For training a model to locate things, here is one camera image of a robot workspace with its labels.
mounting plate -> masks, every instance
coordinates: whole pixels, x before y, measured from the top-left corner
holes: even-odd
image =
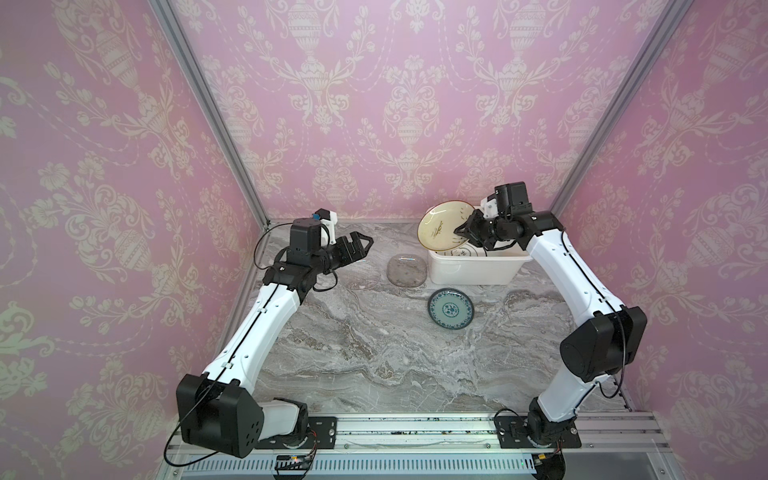
[[[336,446],[336,417],[310,417],[310,430],[317,434],[318,450],[333,450]],[[312,448],[312,435],[307,436],[309,441],[299,445],[298,449]],[[282,443],[272,439],[264,439],[253,447],[254,450],[281,450],[286,448]]]
[[[524,419],[516,415],[499,415],[494,423],[496,425],[498,444],[503,449],[534,449],[537,447],[528,438],[528,430],[525,428]],[[575,434],[565,432],[560,438],[563,440],[563,449],[581,448],[581,439],[578,436],[578,432]]]

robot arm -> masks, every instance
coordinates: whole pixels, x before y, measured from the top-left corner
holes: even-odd
[[[257,403],[252,395],[267,354],[317,276],[335,276],[340,267],[365,258],[373,245],[359,232],[350,234],[351,241],[334,239],[335,224],[336,214],[328,210],[293,221],[290,245],[267,268],[240,328],[202,375],[181,380],[176,399],[185,442],[243,458],[262,439],[276,437],[285,445],[304,440],[306,405],[285,399]]]
[[[573,426],[592,389],[632,363],[646,316],[640,307],[627,308],[603,285],[551,212],[533,211],[522,182],[496,187],[455,233],[486,250],[500,250],[498,242],[516,240],[544,268],[571,309],[577,328],[560,344],[561,368],[531,401],[528,413],[531,440],[550,445]]]

plate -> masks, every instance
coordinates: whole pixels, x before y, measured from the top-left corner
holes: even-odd
[[[429,318],[447,329],[458,330],[475,318],[475,306],[466,293],[455,288],[443,288],[432,294],[427,302]]]
[[[475,208],[462,200],[450,200],[436,205],[419,223],[419,242],[424,248],[444,252],[460,247],[467,239],[453,233],[456,227],[467,221]]]

wallpaper pattern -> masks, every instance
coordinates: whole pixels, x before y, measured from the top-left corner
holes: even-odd
[[[0,478],[153,478],[258,234],[146,2],[0,16]]]
[[[174,0],[272,218],[548,207],[666,0]]]
[[[768,2],[697,0],[565,215],[649,316],[627,387],[689,480],[765,478]]]

black cable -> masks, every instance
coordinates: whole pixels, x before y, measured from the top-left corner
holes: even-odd
[[[275,296],[275,292],[277,291],[277,288],[275,287],[275,290],[272,290],[272,293],[270,294],[270,298],[266,299],[266,302],[261,306],[263,309],[266,309],[266,306],[270,304],[270,301],[272,300],[272,297]],[[254,325],[256,325],[256,321],[261,316],[261,312],[258,312],[258,314],[253,318],[253,322],[251,322],[250,326],[248,327],[248,330],[246,330],[245,335],[243,335],[243,338],[240,339],[240,341],[237,343],[237,346],[232,349],[232,352],[230,353],[230,359],[227,360],[227,363],[232,363],[232,359],[235,358],[235,353],[237,353],[237,350],[240,348],[241,345],[243,345],[243,342],[245,342],[245,339],[248,338],[248,335],[250,334],[250,330],[253,328]]]
[[[266,270],[266,269],[268,269],[270,267],[269,265],[267,265],[267,266],[259,266],[258,262],[256,261],[256,250],[259,249],[259,244],[261,243],[261,240],[264,240],[264,237],[269,232],[271,232],[272,230],[275,230],[277,227],[285,227],[286,225],[293,225],[293,222],[290,222],[290,223],[278,223],[274,227],[266,229],[266,231],[261,234],[261,237],[259,237],[259,241],[256,242],[256,246],[253,248],[253,265],[257,269],[259,269],[259,270]]]
[[[202,403],[202,401],[203,401],[203,400],[205,400],[205,397],[207,397],[207,396],[208,396],[208,394],[210,393],[211,389],[214,387],[214,385],[216,385],[216,382],[218,382],[219,378],[221,377],[221,375],[222,375],[223,373],[224,373],[224,370],[222,369],[222,370],[221,370],[221,372],[219,372],[219,375],[218,375],[218,376],[216,377],[216,379],[214,380],[214,382],[213,382],[213,383],[211,383],[211,384],[208,386],[208,388],[206,388],[206,389],[205,389],[205,391],[203,392],[203,394],[200,396],[200,399],[199,399],[199,400],[197,400],[197,403],[195,403],[195,404],[194,404],[194,406],[193,406],[193,407],[190,409],[190,411],[189,411],[189,412],[187,412],[187,414],[186,414],[186,415],[184,415],[183,417],[181,417],[181,420],[179,420],[179,423],[178,423],[178,425],[176,425],[176,428],[175,428],[175,429],[174,429],[174,430],[173,430],[173,431],[170,433],[170,435],[168,436],[168,441],[167,441],[167,442],[165,442],[165,448],[163,449],[163,458],[165,459],[165,462],[166,462],[168,465],[170,465],[170,466],[172,466],[172,467],[176,467],[176,468],[180,468],[180,467],[188,467],[189,465],[192,465],[192,464],[195,464],[195,463],[198,463],[198,462],[202,462],[202,461],[203,461],[203,460],[205,460],[206,458],[210,458],[210,457],[212,457],[212,456],[216,455],[217,453],[220,453],[220,452],[213,452],[213,453],[209,453],[208,455],[205,455],[204,457],[200,457],[200,458],[198,458],[197,460],[193,460],[192,462],[187,462],[187,463],[173,463],[171,460],[169,460],[169,459],[168,459],[168,447],[170,446],[170,441],[173,439],[174,435],[176,435],[176,432],[178,432],[178,431],[179,431],[179,429],[181,428],[181,423],[182,423],[184,420],[186,420],[186,419],[187,419],[187,417],[188,417],[188,416],[189,416],[189,415],[190,415],[192,412],[194,412],[194,410],[197,408],[197,406],[198,406],[198,405],[200,405],[200,404]]]
[[[493,248],[491,248],[488,251],[489,252],[498,252],[498,251],[501,251],[501,250],[507,250],[508,248],[512,248],[512,247],[514,247],[517,244],[518,244],[518,241],[517,240],[513,240],[512,243],[510,243],[509,245],[504,245],[503,247],[499,247],[499,248],[493,247]]]
[[[275,255],[275,260],[273,261],[273,263],[282,261],[284,253],[287,252],[288,250],[290,250],[290,247],[281,248],[280,251],[277,252],[277,255]]]
[[[339,274],[336,273],[335,270],[331,270],[331,273],[333,273],[333,278],[336,279],[336,282],[334,282],[333,286],[329,286],[328,288],[317,288],[316,286],[312,286],[312,290],[316,292],[327,292],[328,290],[332,290],[333,287],[339,284]]]
[[[494,423],[494,425],[495,425],[495,423],[496,423],[496,419],[498,418],[498,416],[499,416],[499,415],[500,415],[502,412],[512,412],[512,413],[514,413],[514,414],[515,414],[515,416],[517,416],[517,417],[520,419],[520,421],[521,421],[521,422],[523,422],[523,423],[525,424],[525,419],[522,417],[522,415],[520,415],[519,413],[517,413],[517,412],[516,412],[515,410],[513,410],[513,409],[508,409],[507,407],[503,407],[503,408],[500,408],[500,409],[499,409],[499,410],[496,412],[496,415],[494,415],[494,416],[493,416],[493,423]]]
[[[608,305],[608,306],[611,308],[611,310],[613,310],[613,312],[616,314],[616,320],[618,321],[618,324],[619,324],[619,331],[621,332],[621,377],[619,377],[619,383],[618,383],[618,386],[617,386],[617,388],[616,388],[616,391],[615,391],[615,392],[613,392],[613,393],[612,393],[610,396],[608,396],[608,395],[606,395],[606,394],[605,394],[605,391],[603,390],[603,384],[602,384],[602,382],[601,382],[601,383],[599,383],[599,386],[600,386],[600,393],[602,393],[602,394],[603,394],[603,397],[605,397],[606,399],[612,399],[612,398],[614,398],[616,395],[618,395],[618,394],[619,394],[619,392],[621,391],[621,387],[622,387],[622,385],[624,384],[624,368],[627,366],[627,337],[624,335],[624,324],[621,322],[621,318],[619,318],[619,316],[618,316],[618,312],[616,311],[616,309],[614,308],[614,306],[613,306],[613,305],[611,305],[611,302],[609,302],[609,301],[608,301],[608,300],[605,298],[605,295],[603,295],[603,293],[600,291],[600,289],[598,289],[598,288],[597,288],[597,287],[594,285],[594,283],[592,283],[592,280],[590,280],[590,278],[589,278],[589,276],[587,275],[587,273],[586,273],[586,272],[584,272],[584,269],[582,269],[582,268],[581,268],[581,265],[579,265],[579,264],[578,264],[578,262],[576,261],[576,259],[575,259],[575,258],[574,258],[574,257],[571,255],[571,251],[568,249],[568,246],[565,244],[565,230],[563,230],[563,231],[561,231],[561,232],[560,232],[560,241],[561,241],[561,243],[563,244],[563,248],[565,248],[565,252],[566,252],[566,253],[568,254],[568,256],[571,258],[571,260],[573,260],[573,261],[574,261],[574,263],[576,264],[576,266],[578,267],[578,269],[581,271],[581,274],[582,274],[582,275],[584,275],[584,278],[586,278],[586,279],[587,279],[587,281],[589,282],[589,284],[590,284],[590,285],[592,285],[592,288],[594,288],[594,291],[595,291],[595,292],[597,292],[597,293],[598,293],[598,295],[600,295],[600,297],[601,297],[603,300],[605,300],[605,303],[606,303],[606,304],[607,304],[607,305]]]
[[[614,310],[614,307],[610,303],[608,306],[611,308],[611,310]],[[621,386],[624,384],[624,367],[627,366],[627,337],[624,335],[624,325],[621,324],[621,319],[618,319],[618,322],[619,330],[621,331],[621,377],[619,377],[619,384],[616,386],[616,391],[611,393],[609,396],[605,395],[603,384],[602,382],[600,383],[600,393],[602,393],[603,397],[606,399],[614,398],[621,391]]]
[[[312,465],[315,463],[315,455],[317,455],[317,434],[314,430],[309,430],[312,435],[314,435],[312,450],[310,450],[310,453],[304,457],[304,459],[301,460],[301,462],[283,465],[281,467],[278,467],[275,464],[275,475],[272,475],[274,478],[280,478],[280,477],[291,477],[296,478],[296,480],[302,480],[304,477],[306,477],[306,474],[310,472],[312,469]],[[296,477],[295,475],[281,475],[280,472],[295,472],[296,470],[303,470],[304,473],[300,477]]]
[[[324,223],[321,223],[321,224],[320,224],[320,226],[323,228],[323,230],[325,230],[325,231],[326,231],[326,235],[328,236],[328,245],[330,245],[330,244],[331,244],[331,242],[332,242],[334,239],[333,239],[333,238],[331,238],[331,233],[328,231],[328,227],[326,227],[326,225],[325,225]]]

